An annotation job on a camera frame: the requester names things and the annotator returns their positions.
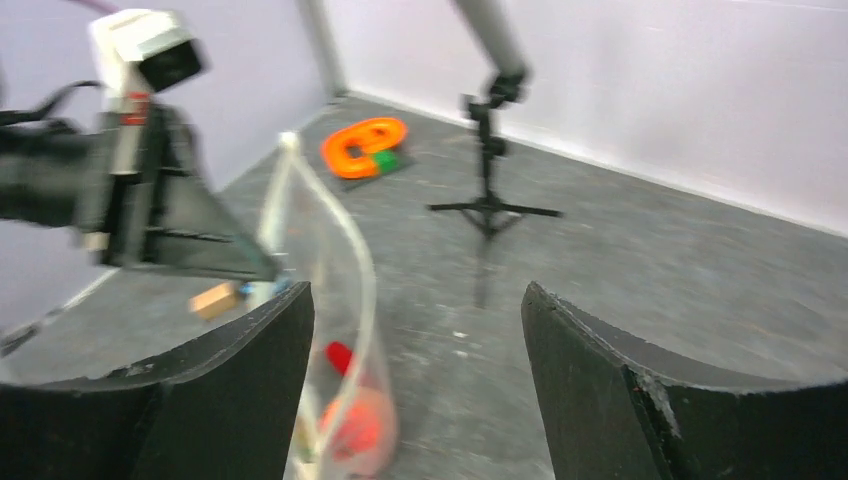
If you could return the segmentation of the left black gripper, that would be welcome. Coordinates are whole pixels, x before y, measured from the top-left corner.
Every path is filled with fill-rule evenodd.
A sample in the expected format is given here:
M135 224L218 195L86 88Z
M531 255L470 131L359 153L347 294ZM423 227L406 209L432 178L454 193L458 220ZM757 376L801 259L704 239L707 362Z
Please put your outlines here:
M279 264L197 176L181 112L102 115L76 200L80 244L100 264L171 275L270 281Z

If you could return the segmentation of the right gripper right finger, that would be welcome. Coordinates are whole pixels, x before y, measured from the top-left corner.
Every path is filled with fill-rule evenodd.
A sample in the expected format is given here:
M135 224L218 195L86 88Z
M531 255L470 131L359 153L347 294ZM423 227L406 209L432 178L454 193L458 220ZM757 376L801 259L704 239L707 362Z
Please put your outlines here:
M558 479L843 479L847 384L804 384L649 343L538 283L521 318Z

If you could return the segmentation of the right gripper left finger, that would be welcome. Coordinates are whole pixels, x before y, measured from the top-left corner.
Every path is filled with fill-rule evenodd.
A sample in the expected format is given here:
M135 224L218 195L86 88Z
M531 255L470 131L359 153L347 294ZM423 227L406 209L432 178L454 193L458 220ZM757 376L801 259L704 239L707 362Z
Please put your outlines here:
M306 282L97 379L1 388L5 479L280 479L313 336Z

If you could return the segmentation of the clear dotted zip top bag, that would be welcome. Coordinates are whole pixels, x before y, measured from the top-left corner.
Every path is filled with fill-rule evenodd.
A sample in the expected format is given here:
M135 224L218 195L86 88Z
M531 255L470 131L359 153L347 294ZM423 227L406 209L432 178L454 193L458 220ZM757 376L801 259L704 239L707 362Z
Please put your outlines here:
M311 285L314 333L285 476L288 479L374 479L390 463L398 419L389 369L377 323L377 288L370 250L358 226L309 165L295 132L278 137L277 160L268 183L257 238L284 268L280 283ZM333 341L353 350L342 377L327 362ZM337 462L330 436L362 388L391 402L385 463L361 470L357 460Z

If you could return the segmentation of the red chili pepper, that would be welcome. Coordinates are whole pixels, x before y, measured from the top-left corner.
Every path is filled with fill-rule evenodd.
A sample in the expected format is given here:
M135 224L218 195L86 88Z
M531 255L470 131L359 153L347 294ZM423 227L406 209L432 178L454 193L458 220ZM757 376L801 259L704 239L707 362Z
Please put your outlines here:
M330 342L325 346L324 356L331 367L342 377L347 375L354 358L353 350L338 341Z

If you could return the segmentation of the pink peach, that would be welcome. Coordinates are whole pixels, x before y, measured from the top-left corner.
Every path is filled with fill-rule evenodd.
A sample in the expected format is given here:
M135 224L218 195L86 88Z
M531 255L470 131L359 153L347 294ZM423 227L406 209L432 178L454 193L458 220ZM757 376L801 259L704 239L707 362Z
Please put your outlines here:
M357 460L368 475L371 470L378 470L385 463L390 407L389 397L383 392L360 389L342 415L341 425L330 436L331 458L337 462Z

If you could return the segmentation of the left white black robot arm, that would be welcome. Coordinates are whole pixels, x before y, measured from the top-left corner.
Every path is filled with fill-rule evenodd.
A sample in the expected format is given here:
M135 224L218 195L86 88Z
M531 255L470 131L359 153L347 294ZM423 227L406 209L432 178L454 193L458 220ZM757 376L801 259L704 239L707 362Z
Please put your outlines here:
M281 267L208 188L193 129L150 101L127 130L105 112L96 133L55 116L63 87L31 110L1 114L1 216L70 227L97 263L157 275L272 281Z

